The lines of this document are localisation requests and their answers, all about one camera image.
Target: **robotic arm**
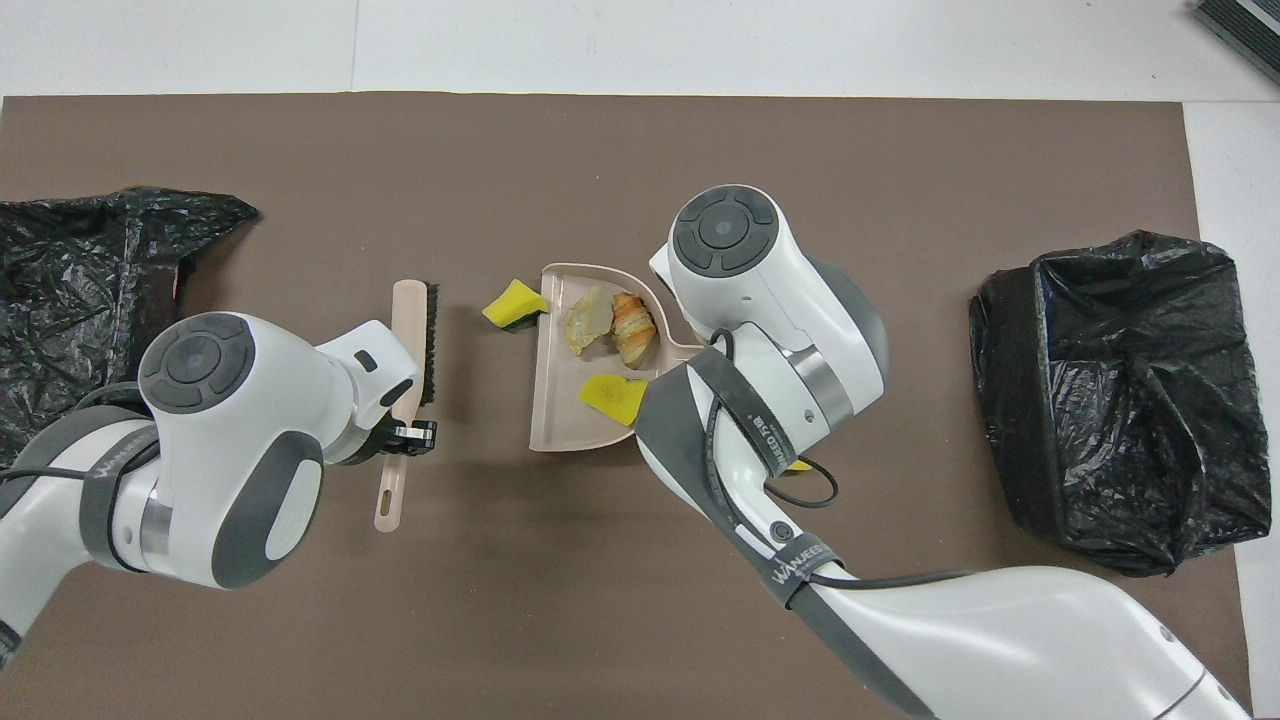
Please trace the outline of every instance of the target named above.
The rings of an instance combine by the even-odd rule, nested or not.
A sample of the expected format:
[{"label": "robotic arm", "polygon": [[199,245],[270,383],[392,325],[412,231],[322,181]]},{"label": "robotic arm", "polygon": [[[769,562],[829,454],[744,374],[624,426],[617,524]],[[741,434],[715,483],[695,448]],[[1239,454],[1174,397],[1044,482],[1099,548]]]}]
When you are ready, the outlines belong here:
[{"label": "robotic arm", "polygon": [[884,389],[884,328],[838,269],[805,258],[759,190],[691,200],[650,260],[712,338],[650,383],[645,461],[778,602],[906,715],[1243,719],[1176,638],[1119,588],[1061,568],[859,580],[764,483]]},{"label": "robotic arm", "polygon": [[421,375],[376,322],[319,347],[234,313],[165,331],[138,380],[152,418],[68,414],[0,486],[0,669],[84,562],[225,589],[269,573],[306,533],[325,464],[430,448],[388,416]]}]

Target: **white tile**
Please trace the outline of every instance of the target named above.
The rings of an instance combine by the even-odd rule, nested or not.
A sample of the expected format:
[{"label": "white tile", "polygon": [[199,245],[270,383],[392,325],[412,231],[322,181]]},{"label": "white tile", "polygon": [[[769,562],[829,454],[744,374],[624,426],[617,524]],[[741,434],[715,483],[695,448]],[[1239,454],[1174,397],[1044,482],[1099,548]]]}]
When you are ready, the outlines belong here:
[{"label": "white tile", "polygon": [[0,95],[351,88],[357,0],[0,0]]},{"label": "white tile", "polygon": [[1275,100],[1183,0],[361,0],[355,90]]},{"label": "white tile", "polygon": [[[1187,145],[1201,238],[1235,259],[1249,347],[1257,363],[1263,421],[1280,437],[1280,104],[1188,104]],[[1276,456],[1272,445],[1272,457]],[[1271,464],[1272,488],[1276,462]],[[1280,493],[1272,492],[1280,498]],[[1280,717],[1280,528],[1235,548],[1249,646],[1253,714]]]}]

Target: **black screw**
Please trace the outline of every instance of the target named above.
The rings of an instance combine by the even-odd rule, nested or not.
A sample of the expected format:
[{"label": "black screw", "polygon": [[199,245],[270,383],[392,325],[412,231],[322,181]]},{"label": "black screw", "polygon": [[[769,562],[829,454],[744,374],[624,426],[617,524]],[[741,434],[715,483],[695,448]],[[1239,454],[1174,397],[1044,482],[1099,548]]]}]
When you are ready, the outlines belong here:
[{"label": "black screw", "polygon": [[769,525],[769,534],[778,542],[788,542],[795,537],[795,530],[791,529],[791,525],[783,523],[782,520],[777,520]]}]

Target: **yellow sponge piece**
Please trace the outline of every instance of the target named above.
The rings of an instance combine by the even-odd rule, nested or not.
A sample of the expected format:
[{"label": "yellow sponge piece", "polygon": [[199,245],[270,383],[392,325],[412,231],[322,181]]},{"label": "yellow sponge piece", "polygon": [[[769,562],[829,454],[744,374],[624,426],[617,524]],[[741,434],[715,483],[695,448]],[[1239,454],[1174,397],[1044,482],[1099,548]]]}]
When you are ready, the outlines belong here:
[{"label": "yellow sponge piece", "polygon": [[604,413],[613,420],[630,425],[640,413],[640,400],[644,397],[649,380],[628,380],[622,375],[591,375],[577,398]]},{"label": "yellow sponge piece", "polygon": [[543,296],[520,281],[511,281],[507,290],[481,310],[484,316],[499,328],[509,328],[530,315],[549,311],[550,307],[547,306]]}]

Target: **black plastic bag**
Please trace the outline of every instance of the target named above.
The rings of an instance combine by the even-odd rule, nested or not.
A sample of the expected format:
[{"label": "black plastic bag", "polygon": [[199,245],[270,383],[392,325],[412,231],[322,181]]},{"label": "black plastic bag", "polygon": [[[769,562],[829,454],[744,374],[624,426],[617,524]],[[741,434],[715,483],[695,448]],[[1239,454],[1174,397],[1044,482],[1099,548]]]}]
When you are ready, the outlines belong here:
[{"label": "black plastic bag", "polygon": [[1126,575],[1271,527],[1267,436],[1235,264],[1135,232],[996,273],[974,379],[1015,520]]},{"label": "black plastic bag", "polygon": [[145,187],[0,202],[0,466],[88,392],[134,379],[178,319],[187,258],[256,215],[229,195]]}]

